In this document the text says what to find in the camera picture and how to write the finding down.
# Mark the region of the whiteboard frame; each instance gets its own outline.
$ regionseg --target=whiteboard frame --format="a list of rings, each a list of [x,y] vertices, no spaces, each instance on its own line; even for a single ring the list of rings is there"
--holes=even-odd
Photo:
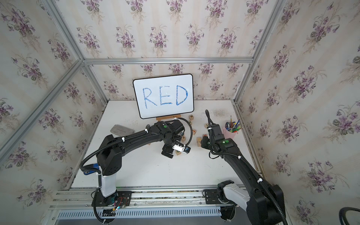
[[[144,79],[153,79],[153,78],[159,78],[159,77],[175,77],[175,76],[182,76],[182,75],[191,75],[191,80],[192,80],[192,83],[193,83],[193,110],[190,111],[190,112],[181,112],[181,113],[175,113],[175,114],[169,114],[169,115],[159,115],[159,116],[153,116],[153,117],[147,117],[147,118],[142,118],[141,117],[141,114],[140,114],[140,108],[139,108],[139,102],[138,102],[138,97],[136,95],[136,91],[135,91],[135,85],[134,85],[134,81],[136,80],[144,80]],[[156,117],[163,117],[163,116],[172,116],[172,115],[179,115],[179,114],[182,114],[182,113],[192,113],[194,111],[194,76],[191,74],[191,73],[184,73],[184,74],[176,74],[176,75],[170,75],[170,76],[158,76],[158,77],[146,77],[146,78],[139,78],[139,79],[134,79],[132,81],[132,86],[134,88],[134,92],[135,92],[135,99],[136,99],[136,104],[138,106],[138,112],[139,112],[139,117],[141,119],[150,119],[150,118],[156,118]]]

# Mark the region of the blue handwritten letter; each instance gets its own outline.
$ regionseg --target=blue handwritten letter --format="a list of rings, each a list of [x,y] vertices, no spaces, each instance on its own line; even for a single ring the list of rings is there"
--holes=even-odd
[[[176,86],[176,105],[180,105],[181,103],[183,103],[188,98],[188,91],[185,88],[181,87],[182,89],[184,89],[186,91],[186,97],[180,103],[177,103],[177,90],[178,90],[179,87],[181,87],[181,86],[179,86],[179,85]]]
[[[161,98],[162,98],[162,97],[169,97],[169,96],[170,96],[170,95],[161,96],[161,88],[162,88],[162,87],[170,87],[170,86],[160,86],[160,105],[172,104],[171,102],[165,102],[165,103],[162,103],[162,102],[161,102]]]
[[[150,91],[150,94],[148,96],[145,97],[145,89],[148,89]],[[152,91],[150,90],[150,88],[143,88],[143,94],[144,94],[144,100],[145,100],[145,107],[148,108],[148,106],[146,105],[146,100],[148,100],[149,102],[153,103],[151,100],[148,99],[148,97],[151,95]]]

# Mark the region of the pink pen holder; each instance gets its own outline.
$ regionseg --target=pink pen holder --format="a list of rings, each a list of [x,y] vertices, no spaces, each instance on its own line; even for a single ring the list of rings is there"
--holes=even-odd
[[[228,138],[233,139],[238,132],[233,133],[233,132],[228,131],[225,127],[223,127],[222,133],[224,134],[225,139],[228,139]]]

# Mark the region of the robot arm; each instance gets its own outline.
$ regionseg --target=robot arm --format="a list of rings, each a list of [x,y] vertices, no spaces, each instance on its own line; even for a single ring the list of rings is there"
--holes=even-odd
[[[120,170],[122,157],[130,151],[144,146],[146,144],[163,141],[164,147],[162,153],[164,156],[172,158],[173,151],[177,150],[184,153],[190,152],[190,147],[184,146],[180,140],[183,136],[185,128],[179,120],[170,122],[159,121],[153,126],[147,125],[144,131],[140,131],[125,137],[114,138],[108,135],[104,138],[100,149],[104,149],[96,153],[99,170],[99,188],[102,194],[103,202],[106,198],[116,198],[116,172]],[[89,167],[80,167],[83,172],[88,172]]]
[[[234,185],[231,180],[218,184],[217,195],[221,202],[233,201],[242,207],[253,225],[286,223],[284,195],[278,185],[270,185],[262,178],[241,154],[236,143],[225,139],[219,124],[214,124],[209,112],[209,138],[204,137],[201,147],[223,158],[236,172],[247,193]]]

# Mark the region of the floral wallpaper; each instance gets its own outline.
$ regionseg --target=floral wallpaper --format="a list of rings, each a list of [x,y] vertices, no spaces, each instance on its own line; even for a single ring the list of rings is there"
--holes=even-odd
[[[276,3],[275,0],[55,2],[86,58],[252,56]],[[287,6],[289,15],[284,26],[298,13],[298,3]]]
[[[296,225],[339,224],[342,207],[360,208],[359,9],[288,0],[239,102],[260,169]]]
[[[0,147],[75,62],[41,0],[0,2]]]
[[[16,116],[5,104],[8,113],[3,120]],[[0,167],[0,196],[12,206],[2,208],[2,222],[41,223],[53,194],[71,185],[73,169],[102,110],[99,97],[79,71]],[[14,211],[23,216],[9,216]]]
[[[247,67],[243,63],[90,66],[110,100],[136,100],[134,79],[185,73],[193,75],[194,99],[233,99]]]

